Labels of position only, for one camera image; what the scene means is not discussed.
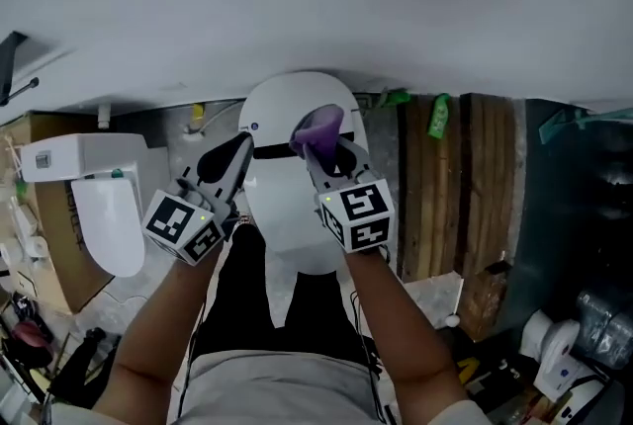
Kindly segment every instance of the wooden board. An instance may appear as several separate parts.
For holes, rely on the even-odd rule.
[[[514,106],[507,100],[503,118],[505,171],[503,175],[503,196],[501,199],[502,241],[500,251],[507,250],[507,233],[510,225],[512,201],[514,197],[514,172],[516,169],[516,119]]]
[[[501,204],[503,202],[503,188],[505,186],[505,106],[503,98],[491,98],[490,106],[495,124],[495,184],[493,186],[493,210],[491,236],[483,267],[502,258],[502,247],[507,240],[507,224],[501,218]]]
[[[482,125],[484,129],[483,144],[483,169],[482,175],[477,179],[478,191],[480,193],[480,228],[477,240],[477,253],[475,259],[474,272],[479,273],[488,267],[487,263],[492,259],[490,254],[490,244],[494,235],[492,234],[493,220],[496,210],[496,199],[494,195],[497,170],[496,164],[496,121],[495,104],[488,97],[477,96],[481,102]]]
[[[471,183],[468,235],[464,259],[464,276],[469,276],[475,267],[480,248],[482,226],[482,191],[484,187],[484,101],[480,95],[471,95]]]
[[[468,250],[468,227],[471,211],[471,196],[473,187],[473,158],[471,144],[471,117],[472,96],[465,95],[459,98],[459,126],[460,126],[460,197],[459,197],[459,221],[457,225],[457,242],[455,244],[455,272],[465,275],[465,262],[470,254]]]
[[[405,107],[404,138],[407,140],[403,148],[406,150],[405,184],[402,189],[406,192],[405,219],[401,220],[404,227],[402,279],[405,283],[417,279],[417,256],[419,252],[420,204],[421,204],[421,171],[420,171],[420,101],[414,97]]]
[[[433,243],[431,247],[430,276],[442,274],[442,260],[446,246],[448,216],[448,169],[449,169],[449,134],[448,127],[444,136],[436,141],[435,156],[435,199],[433,213]]]
[[[426,279],[431,276],[431,258],[433,250],[433,222],[435,219],[435,159],[437,140],[426,134],[432,112],[433,101],[429,97],[422,98],[420,105],[420,169],[421,169],[421,220],[417,278]]]
[[[460,201],[461,201],[461,123],[459,101],[449,100],[448,104],[448,208],[446,213],[446,234],[444,237],[444,254],[442,257],[441,274],[451,272],[457,260],[457,236],[459,229]]]

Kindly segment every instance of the gray shirt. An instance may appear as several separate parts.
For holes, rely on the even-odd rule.
[[[307,353],[230,351],[199,357],[182,425],[261,423],[380,423],[365,367]],[[114,425],[118,421],[63,404],[53,407],[53,424]],[[469,400],[453,404],[432,425],[490,425]]]

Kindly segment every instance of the toilet paper roll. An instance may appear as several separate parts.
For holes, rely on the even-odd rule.
[[[26,244],[27,254],[31,258],[48,258],[48,244],[46,239],[36,235],[35,237],[29,237]]]

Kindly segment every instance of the cable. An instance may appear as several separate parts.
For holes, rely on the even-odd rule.
[[[205,137],[205,129],[207,129],[207,127],[214,122],[217,118],[219,118],[221,115],[223,115],[224,113],[226,113],[228,110],[232,109],[233,107],[239,105],[239,104],[243,104],[244,101],[243,100],[237,100],[235,102],[232,102],[230,104],[228,104],[225,107],[222,107],[219,111],[217,111],[215,114],[213,114],[212,116],[209,117],[208,120],[206,120],[203,125],[195,130],[191,130],[189,126],[186,126],[184,131],[183,131],[183,138],[185,140],[189,140],[189,141],[198,141],[198,140],[202,140]]]
[[[180,394],[180,402],[178,403],[178,419],[180,419],[180,415],[182,414],[182,406],[185,403],[185,394],[187,393],[187,389],[189,388],[189,376],[191,374],[191,355],[194,352],[194,348],[196,347],[196,341],[198,340],[198,334],[200,333],[200,326],[202,322],[205,320],[205,310],[207,309],[207,297],[205,296],[205,300],[202,302],[202,310],[200,311],[200,319],[198,319],[198,325],[196,326],[196,330],[194,334],[189,339],[189,357],[187,360],[187,373],[185,374],[185,383],[182,387],[182,393]]]
[[[358,312],[356,312],[356,299],[358,298]],[[360,298],[358,297],[358,293],[354,290],[351,294],[349,294],[349,300],[352,303],[352,310],[354,311],[354,326],[356,327],[356,333],[360,337],[360,342],[363,345],[363,350],[365,350],[365,357],[367,359],[367,371],[369,373],[369,384],[372,388],[372,395],[374,397],[374,407],[376,408],[376,416],[382,423],[387,423],[385,419],[385,415],[383,414],[383,409],[381,407],[380,396],[378,395],[378,389],[376,388],[376,382],[374,381],[374,375],[372,375],[371,369],[371,359],[369,356],[369,350],[367,349],[367,345],[365,344],[365,338],[363,336],[363,328],[360,321]]]
[[[105,290],[103,290],[102,293],[103,295],[107,295],[108,297],[110,297],[118,305],[125,305],[128,300],[132,300],[133,298],[142,298],[143,300],[147,301],[147,297],[144,297],[142,295],[134,295],[134,296],[126,298],[124,301],[120,301],[115,296],[113,296],[110,292],[106,292]]]

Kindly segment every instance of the white toilet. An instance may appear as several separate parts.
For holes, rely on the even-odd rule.
[[[70,180],[88,251],[114,276],[136,274],[145,259],[140,221],[169,184],[167,149],[134,133],[77,133],[22,148],[27,182]]]
[[[367,149],[356,99],[324,73],[283,74],[259,84],[239,116],[239,131],[250,132],[255,144],[244,180],[252,215],[268,249],[306,274],[325,274],[343,264],[340,246],[317,215],[306,162],[288,145],[301,118],[327,104],[345,112],[340,133]]]

